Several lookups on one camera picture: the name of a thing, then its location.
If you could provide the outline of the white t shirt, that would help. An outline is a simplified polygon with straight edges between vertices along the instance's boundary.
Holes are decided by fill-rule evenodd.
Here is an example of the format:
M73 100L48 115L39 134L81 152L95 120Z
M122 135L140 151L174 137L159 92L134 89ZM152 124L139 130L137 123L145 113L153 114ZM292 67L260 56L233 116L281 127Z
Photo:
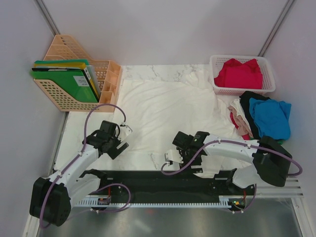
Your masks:
M180 131L239 137L227 103L214 93L207 71L190 73L184 82L125 80L118 106L114 122L120 122L125 113L132 129L130 145L119 157L119 169L163 169L164 153L174 149L172 142Z

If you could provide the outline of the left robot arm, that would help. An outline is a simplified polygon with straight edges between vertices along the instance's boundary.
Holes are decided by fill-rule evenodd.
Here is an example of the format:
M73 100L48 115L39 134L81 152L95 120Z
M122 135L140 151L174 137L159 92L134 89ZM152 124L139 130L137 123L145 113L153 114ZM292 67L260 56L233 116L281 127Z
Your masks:
M83 148L59 170L33 184L29 214L55 226L63 225L72 208L88 194L104 194L108 181L101 171L85 170L106 154L117 158L129 146L128 136L133 130L125 124L102 121L99 129L85 135Z

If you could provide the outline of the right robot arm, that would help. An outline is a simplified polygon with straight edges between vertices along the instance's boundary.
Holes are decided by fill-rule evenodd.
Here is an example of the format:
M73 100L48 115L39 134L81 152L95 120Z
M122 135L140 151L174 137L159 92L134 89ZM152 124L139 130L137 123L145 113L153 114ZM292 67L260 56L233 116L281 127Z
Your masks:
M291 165L291 154L269 136L259 140L229 140L203 131L194 136L179 131L172 144L179 153L180 167L190 163L189 169L201 178L218 174L225 158L245 162L246 167L232 169L226 182L227 191L234 195L261 181L283 187Z

